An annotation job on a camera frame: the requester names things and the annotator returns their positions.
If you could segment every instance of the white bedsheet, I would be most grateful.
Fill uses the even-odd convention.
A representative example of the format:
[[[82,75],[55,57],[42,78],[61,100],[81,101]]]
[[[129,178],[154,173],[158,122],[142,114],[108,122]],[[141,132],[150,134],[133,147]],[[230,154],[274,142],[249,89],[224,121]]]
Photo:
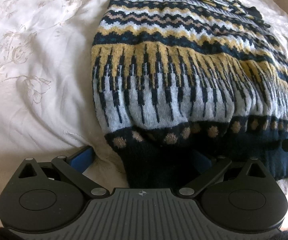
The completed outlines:
[[[240,1],[258,8],[288,57],[288,16],[272,0]],[[98,158],[84,174],[127,187],[92,102],[91,44],[108,2],[0,0],[0,193],[25,157],[50,161],[85,144]]]

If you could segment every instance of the silver screw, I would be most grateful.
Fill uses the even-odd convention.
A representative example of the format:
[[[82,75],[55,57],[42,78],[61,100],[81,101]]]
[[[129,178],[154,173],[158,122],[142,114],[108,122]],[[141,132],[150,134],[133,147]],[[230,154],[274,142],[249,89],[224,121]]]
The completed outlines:
[[[190,187],[183,187],[179,190],[180,194],[183,196],[191,196],[194,194],[194,190]]]
[[[91,190],[91,193],[94,196],[102,196],[106,193],[106,189],[102,188],[102,187],[96,187],[94,189]]]

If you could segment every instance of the gray ridged plate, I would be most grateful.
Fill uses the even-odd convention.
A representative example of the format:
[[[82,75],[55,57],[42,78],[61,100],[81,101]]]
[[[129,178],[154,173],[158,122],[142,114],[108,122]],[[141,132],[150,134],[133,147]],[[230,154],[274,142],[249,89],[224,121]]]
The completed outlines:
[[[27,240],[267,240],[279,230],[230,232],[210,222],[194,200],[177,198],[170,189],[118,188],[108,198],[90,201],[85,212],[62,229],[13,232]]]

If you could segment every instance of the patterned sweater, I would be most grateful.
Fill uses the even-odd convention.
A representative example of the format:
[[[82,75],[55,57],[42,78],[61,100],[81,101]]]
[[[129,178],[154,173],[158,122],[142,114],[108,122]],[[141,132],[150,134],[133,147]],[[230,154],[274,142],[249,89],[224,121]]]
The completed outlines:
[[[92,47],[93,100],[131,187],[180,187],[192,149],[288,177],[288,61],[238,0],[111,0]]]

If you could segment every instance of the crosshair symbol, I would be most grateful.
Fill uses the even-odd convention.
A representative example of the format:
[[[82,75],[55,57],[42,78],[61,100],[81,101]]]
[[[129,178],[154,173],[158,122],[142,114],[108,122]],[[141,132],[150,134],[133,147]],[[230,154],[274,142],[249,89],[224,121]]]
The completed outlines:
[[[146,194],[148,194],[146,191],[142,190],[138,193],[139,195],[141,195],[142,197],[145,196]]]

